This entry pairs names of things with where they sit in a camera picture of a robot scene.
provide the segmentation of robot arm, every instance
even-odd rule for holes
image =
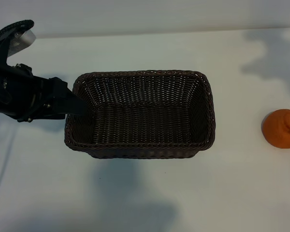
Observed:
[[[33,25],[32,20],[24,20],[0,31],[0,113],[18,122],[83,115],[86,103],[68,89],[66,82],[34,76],[32,68],[24,64],[7,65],[9,56],[34,42]]]

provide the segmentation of orange object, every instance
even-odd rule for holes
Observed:
[[[272,112],[264,121],[262,132],[271,145],[290,148],[290,110]]]

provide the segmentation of wicker basket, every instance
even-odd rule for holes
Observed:
[[[200,72],[93,72],[73,93],[88,110],[67,116],[65,143],[92,157],[190,158],[214,142],[213,97]]]

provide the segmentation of screw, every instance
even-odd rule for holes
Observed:
[[[19,38],[20,36],[21,36],[21,33],[19,33],[19,32],[15,33],[15,38]]]
[[[6,82],[6,79],[4,80],[4,82],[3,82],[3,88],[6,88],[6,85],[7,85],[8,83]]]
[[[50,104],[44,104],[44,107],[46,107],[47,109],[50,108]]]

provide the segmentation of white table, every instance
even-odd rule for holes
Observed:
[[[261,133],[290,109],[290,29],[39,39],[16,63],[70,88],[94,71],[203,72],[216,141],[191,159],[99,160],[65,146],[64,121],[0,115],[0,232],[290,232],[290,149]]]

